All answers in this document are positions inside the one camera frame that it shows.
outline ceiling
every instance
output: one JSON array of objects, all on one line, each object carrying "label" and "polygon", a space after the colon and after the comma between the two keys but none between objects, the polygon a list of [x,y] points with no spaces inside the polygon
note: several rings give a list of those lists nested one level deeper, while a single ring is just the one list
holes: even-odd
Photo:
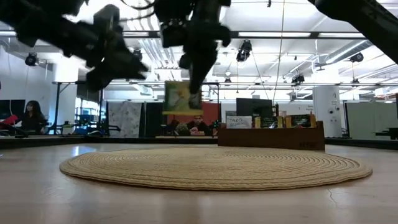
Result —
[{"label": "ceiling", "polygon": [[[145,5],[144,0],[126,2],[135,6]],[[394,15],[398,15],[398,0],[378,0],[378,2]],[[231,7],[223,9],[221,13],[221,23],[231,30],[240,32],[358,32],[346,22],[334,21],[324,16],[307,0],[272,0],[271,7],[267,7],[267,3],[268,0],[232,0]],[[78,19],[90,20],[90,16],[106,4],[118,6],[121,9],[121,17],[136,17],[147,13],[138,13],[119,1],[91,0],[88,7],[81,8]],[[159,30],[159,23],[154,16],[140,21],[130,21],[123,25],[125,30]],[[209,81],[223,82],[226,72],[228,72],[232,82],[260,82],[261,80],[270,83],[290,82],[290,78],[296,74],[295,72],[301,72],[294,70],[298,65],[308,59],[313,60],[314,55],[331,54],[352,43],[353,40],[251,39],[251,56],[244,63],[237,63],[236,53],[242,41],[243,39],[233,39],[228,47],[219,49],[217,62],[212,73],[208,75]],[[153,69],[160,80],[188,78],[184,73],[181,74],[179,69],[176,69],[178,60],[183,53],[181,47],[164,50],[160,39],[130,38],[126,39],[126,43],[131,49],[134,47],[142,49],[142,62]],[[19,46],[15,51],[18,51],[19,54],[36,51],[41,60],[55,63],[61,56],[59,49],[41,41],[34,49]],[[341,82],[349,83],[353,76],[366,78],[375,71],[395,64],[375,46],[362,51],[362,54],[364,55],[363,62],[352,64],[340,61],[333,65],[333,68],[337,68],[339,71]],[[307,66],[310,70],[306,74],[306,80],[311,80],[311,73],[316,72],[311,65],[309,63]],[[84,62],[81,62],[80,66],[84,69]],[[394,78],[396,75],[398,75],[398,69],[392,67],[373,75],[364,82],[381,82],[388,78]]]}]

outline computer screen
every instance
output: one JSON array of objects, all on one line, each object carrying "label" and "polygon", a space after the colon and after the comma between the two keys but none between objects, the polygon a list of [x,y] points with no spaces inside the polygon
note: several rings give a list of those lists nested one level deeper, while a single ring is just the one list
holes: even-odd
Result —
[{"label": "computer screen", "polygon": [[236,115],[271,117],[274,115],[272,100],[237,98]]},{"label": "computer screen", "polygon": [[11,115],[16,115],[21,119],[24,112],[25,100],[0,100],[0,119],[9,118]]}]

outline woven rug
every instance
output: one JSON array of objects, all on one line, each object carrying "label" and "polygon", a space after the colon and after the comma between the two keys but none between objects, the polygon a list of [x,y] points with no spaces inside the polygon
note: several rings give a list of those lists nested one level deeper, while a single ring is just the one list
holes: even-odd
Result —
[{"label": "woven rug", "polygon": [[184,190],[314,187],[372,173],[361,162],[322,152],[235,147],[173,147],[91,152],[60,164],[68,175]]}]

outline wooden crate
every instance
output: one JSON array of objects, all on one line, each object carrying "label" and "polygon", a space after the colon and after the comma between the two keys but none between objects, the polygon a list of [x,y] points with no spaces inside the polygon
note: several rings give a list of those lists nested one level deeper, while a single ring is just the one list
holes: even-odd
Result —
[{"label": "wooden crate", "polygon": [[220,129],[218,145],[325,152],[323,122],[317,121],[316,128]]}]

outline red wall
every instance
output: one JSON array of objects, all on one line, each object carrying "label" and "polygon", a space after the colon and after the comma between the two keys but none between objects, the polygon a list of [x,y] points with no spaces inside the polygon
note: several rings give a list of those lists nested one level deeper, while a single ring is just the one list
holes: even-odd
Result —
[{"label": "red wall", "polygon": [[[201,108],[203,110],[203,121],[207,124],[210,125],[211,122],[215,121],[218,119],[218,107],[221,108],[221,104],[217,103],[202,103]],[[180,123],[188,123],[193,121],[193,116],[184,116],[184,115],[169,115],[167,117],[167,123],[170,124],[170,122],[176,119]]]}]

